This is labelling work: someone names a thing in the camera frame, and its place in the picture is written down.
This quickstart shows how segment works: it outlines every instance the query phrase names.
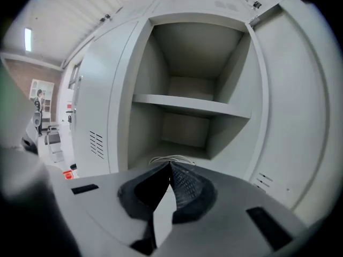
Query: cable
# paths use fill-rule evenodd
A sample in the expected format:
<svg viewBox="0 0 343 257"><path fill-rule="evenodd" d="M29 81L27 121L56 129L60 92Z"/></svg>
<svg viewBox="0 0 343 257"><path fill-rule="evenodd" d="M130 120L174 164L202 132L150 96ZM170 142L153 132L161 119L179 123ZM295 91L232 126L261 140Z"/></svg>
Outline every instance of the cable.
<svg viewBox="0 0 343 257"><path fill-rule="evenodd" d="M169 155L169 156L158 156L158 157L153 157L150 161L149 164L155 163L157 161L161 160L171 160L175 162L181 162L184 163L185 161L189 164L195 165L195 162L190 161L187 157L182 156L182 155Z"/></svg>

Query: person in black clothing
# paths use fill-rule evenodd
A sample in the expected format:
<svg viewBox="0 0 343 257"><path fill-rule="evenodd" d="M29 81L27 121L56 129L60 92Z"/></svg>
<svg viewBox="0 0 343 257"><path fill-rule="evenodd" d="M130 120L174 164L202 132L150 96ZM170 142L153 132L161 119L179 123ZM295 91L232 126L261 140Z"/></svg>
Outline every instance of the person in black clothing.
<svg viewBox="0 0 343 257"><path fill-rule="evenodd" d="M43 114L43 108L44 108L44 105L43 105L43 94L42 94L42 90L39 89L37 91L37 98L35 101L39 101L39 112L41 113L41 123L40 125L38 126L37 130L38 130L38 134L39 136L42 136L42 114Z"/></svg>

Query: brick wall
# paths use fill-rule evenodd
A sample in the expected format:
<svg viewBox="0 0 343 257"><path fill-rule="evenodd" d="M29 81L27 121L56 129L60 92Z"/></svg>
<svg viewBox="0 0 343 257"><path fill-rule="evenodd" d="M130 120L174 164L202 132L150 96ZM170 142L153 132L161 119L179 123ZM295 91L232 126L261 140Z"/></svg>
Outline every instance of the brick wall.
<svg viewBox="0 0 343 257"><path fill-rule="evenodd" d="M10 76L17 83L18 87L29 98L32 79L54 83L53 100L51 103L51 121L56 120L57 94L62 72L48 67L39 66L23 61L6 59Z"/></svg>

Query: red object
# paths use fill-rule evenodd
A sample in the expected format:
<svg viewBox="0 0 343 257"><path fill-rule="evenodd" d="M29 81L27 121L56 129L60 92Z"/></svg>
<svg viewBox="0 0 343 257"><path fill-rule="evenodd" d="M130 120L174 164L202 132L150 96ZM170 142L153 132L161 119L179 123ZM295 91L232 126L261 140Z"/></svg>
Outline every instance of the red object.
<svg viewBox="0 0 343 257"><path fill-rule="evenodd" d="M71 170L64 171L63 175L64 175L65 179L67 179L67 180L74 179L74 175L73 175L73 172Z"/></svg>

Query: ceiling light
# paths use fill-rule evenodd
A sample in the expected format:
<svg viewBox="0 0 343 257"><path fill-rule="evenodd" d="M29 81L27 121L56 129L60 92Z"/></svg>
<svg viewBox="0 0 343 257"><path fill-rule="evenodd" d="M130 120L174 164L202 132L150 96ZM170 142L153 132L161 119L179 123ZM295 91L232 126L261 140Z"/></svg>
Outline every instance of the ceiling light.
<svg viewBox="0 0 343 257"><path fill-rule="evenodd" d="M31 51L31 29L25 28L24 39L25 39L25 50Z"/></svg>

